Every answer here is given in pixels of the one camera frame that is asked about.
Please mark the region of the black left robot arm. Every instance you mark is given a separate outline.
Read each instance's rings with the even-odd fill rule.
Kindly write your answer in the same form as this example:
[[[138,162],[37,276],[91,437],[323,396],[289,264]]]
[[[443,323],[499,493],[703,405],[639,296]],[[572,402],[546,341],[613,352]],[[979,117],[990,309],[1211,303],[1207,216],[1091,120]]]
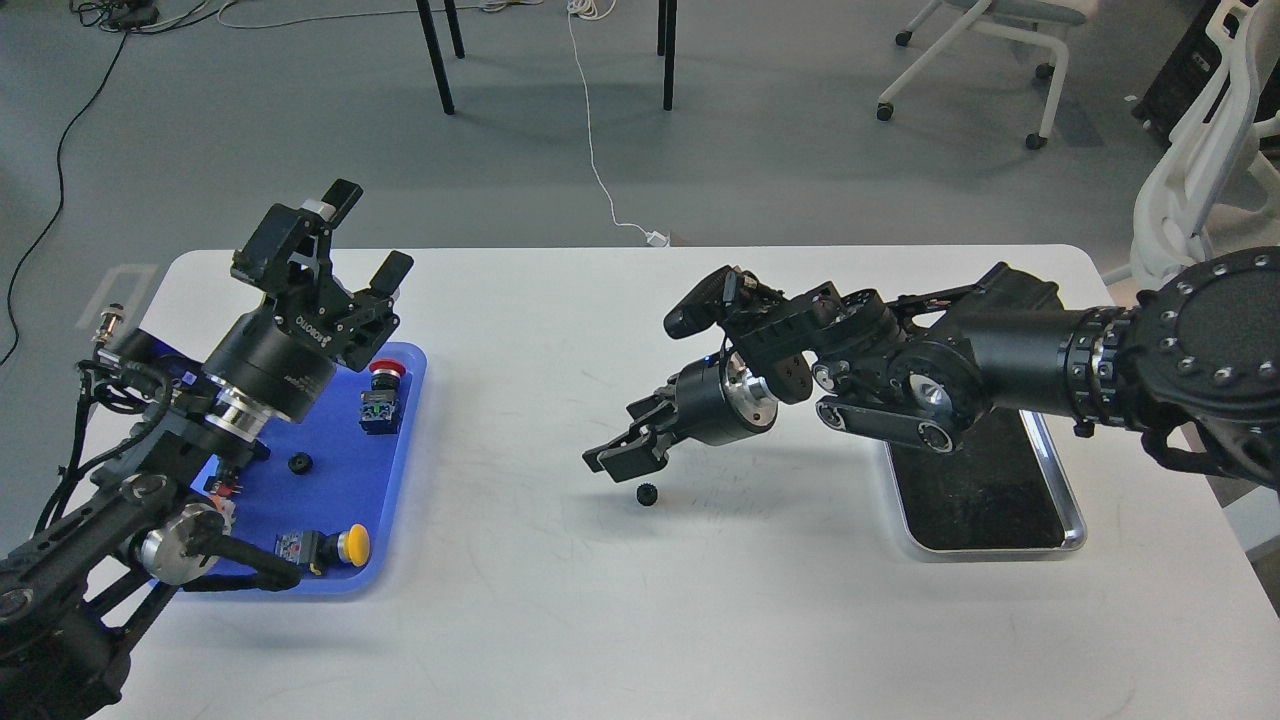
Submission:
[[[264,459],[260,430],[302,421],[338,366],[361,372],[398,327],[396,292],[413,261],[390,252],[370,286],[332,272],[332,232],[361,188],[271,206],[230,273],[264,295],[204,363],[142,332],[102,329],[79,363],[84,424],[95,404],[140,416],[119,445],[83,459],[83,438],[31,538],[3,560],[3,716],[86,719],[116,703],[131,651],[179,592],[287,591],[301,568],[233,538],[192,488]]]

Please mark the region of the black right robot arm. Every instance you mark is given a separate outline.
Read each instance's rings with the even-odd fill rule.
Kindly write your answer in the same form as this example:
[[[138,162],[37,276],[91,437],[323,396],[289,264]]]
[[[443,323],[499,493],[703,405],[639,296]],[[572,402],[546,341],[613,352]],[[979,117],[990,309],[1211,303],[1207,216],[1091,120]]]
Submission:
[[[792,297],[740,266],[666,315],[681,340],[719,327],[716,354],[628,405],[628,429],[589,448],[593,471],[659,471],[684,439],[767,432],[782,404],[826,393],[831,429],[955,454],[997,407],[1140,434],[1162,468],[1277,487],[1277,249],[1198,263],[1134,307],[1068,310],[1059,287],[1006,263],[977,282],[884,301],[824,283]]]

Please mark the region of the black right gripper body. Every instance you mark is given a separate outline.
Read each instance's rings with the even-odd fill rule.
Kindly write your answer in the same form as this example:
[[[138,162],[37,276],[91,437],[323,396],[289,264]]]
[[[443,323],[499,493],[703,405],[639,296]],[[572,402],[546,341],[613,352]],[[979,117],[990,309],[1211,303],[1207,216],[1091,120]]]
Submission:
[[[737,355],[709,355],[686,365],[653,395],[666,397],[663,413],[634,421],[628,430],[669,434],[722,446],[771,429],[780,402]]]

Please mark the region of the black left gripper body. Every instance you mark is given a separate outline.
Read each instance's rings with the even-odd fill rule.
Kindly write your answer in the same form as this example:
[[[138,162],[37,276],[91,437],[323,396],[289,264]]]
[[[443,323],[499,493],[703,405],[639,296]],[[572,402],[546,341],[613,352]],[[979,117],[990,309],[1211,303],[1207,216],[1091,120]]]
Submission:
[[[239,316],[202,365],[224,392],[271,416],[302,421],[338,366],[361,372],[399,324],[394,297],[351,293],[319,260],[291,258],[289,284]]]

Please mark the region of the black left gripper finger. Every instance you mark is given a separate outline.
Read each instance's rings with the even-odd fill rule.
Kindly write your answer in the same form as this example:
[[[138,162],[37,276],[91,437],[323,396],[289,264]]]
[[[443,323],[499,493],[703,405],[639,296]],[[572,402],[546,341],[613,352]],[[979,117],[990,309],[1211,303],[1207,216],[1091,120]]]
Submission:
[[[291,256],[305,238],[302,211],[274,204],[244,247],[233,252],[230,275],[269,296],[279,296],[289,284]]]
[[[413,259],[397,250],[389,251],[370,279],[369,292],[375,297],[394,297],[413,266]]]

